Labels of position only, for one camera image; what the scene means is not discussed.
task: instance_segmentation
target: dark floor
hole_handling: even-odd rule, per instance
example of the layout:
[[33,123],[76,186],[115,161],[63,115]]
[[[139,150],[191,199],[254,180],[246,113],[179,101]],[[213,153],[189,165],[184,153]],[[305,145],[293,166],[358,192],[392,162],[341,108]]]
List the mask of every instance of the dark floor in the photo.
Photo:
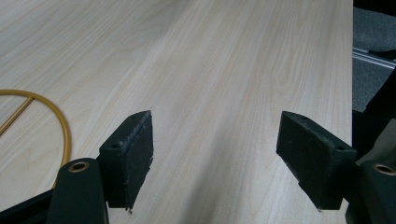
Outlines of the dark floor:
[[[353,47],[396,49],[396,17],[354,7]],[[392,69],[353,59],[352,108],[363,111]]]

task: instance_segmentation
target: wood grain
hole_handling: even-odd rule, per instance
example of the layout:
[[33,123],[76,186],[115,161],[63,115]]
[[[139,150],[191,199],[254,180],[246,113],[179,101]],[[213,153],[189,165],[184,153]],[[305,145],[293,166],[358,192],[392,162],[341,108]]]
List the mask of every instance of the wood grain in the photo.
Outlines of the wood grain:
[[[154,162],[111,223],[345,223],[300,190],[276,138],[289,110],[350,143],[351,41],[346,0],[1,1],[0,89],[59,106],[72,159],[152,110]],[[0,120],[21,101],[1,97]],[[1,210],[51,187],[62,141],[36,102],[2,136]]]

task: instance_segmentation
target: screw hole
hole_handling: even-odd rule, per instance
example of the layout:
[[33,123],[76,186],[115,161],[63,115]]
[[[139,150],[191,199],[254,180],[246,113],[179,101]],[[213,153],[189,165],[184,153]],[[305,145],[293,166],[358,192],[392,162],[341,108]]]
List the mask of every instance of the screw hole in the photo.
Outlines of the screw hole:
[[90,164],[86,161],[79,161],[69,167],[69,172],[78,173],[88,168]]
[[393,170],[392,168],[382,165],[382,164],[375,164],[374,168],[381,174],[384,175],[396,175],[396,171]]

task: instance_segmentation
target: light wood surface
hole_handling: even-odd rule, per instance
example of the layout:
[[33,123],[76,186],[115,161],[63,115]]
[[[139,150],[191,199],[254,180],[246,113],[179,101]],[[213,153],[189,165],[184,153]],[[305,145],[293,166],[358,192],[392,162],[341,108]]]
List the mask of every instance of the light wood surface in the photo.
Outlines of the light wood surface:
[[[309,201],[276,139],[289,110],[350,143],[351,41],[352,0],[2,0],[0,89],[59,106],[72,159],[152,111],[151,170],[111,223],[345,223]],[[0,121],[22,102],[1,97]],[[51,187],[62,146],[33,102],[0,139],[0,210]]]

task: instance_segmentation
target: yellow cable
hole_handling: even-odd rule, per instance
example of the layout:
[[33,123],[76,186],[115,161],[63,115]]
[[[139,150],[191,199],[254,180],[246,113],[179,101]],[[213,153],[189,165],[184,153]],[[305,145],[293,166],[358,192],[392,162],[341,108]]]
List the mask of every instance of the yellow cable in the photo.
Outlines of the yellow cable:
[[37,100],[47,107],[49,107],[56,115],[58,120],[61,122],[62,132],[64,133],[64,154],[62,155],[61,167],[70,161],[71,155],[71,134],[69,124],[64,118],[64,114],[61,110],[47,98],[35,94],[29,91],[18,91],[18,90],[0,90],[0,95],[18,95],[24,96],[27,99],[23,104],[12,114],[12,116],[0,127],[0,136],[3,132],[12,124],[12,122],[21,114],[21,112],[30,104],[33,100]]

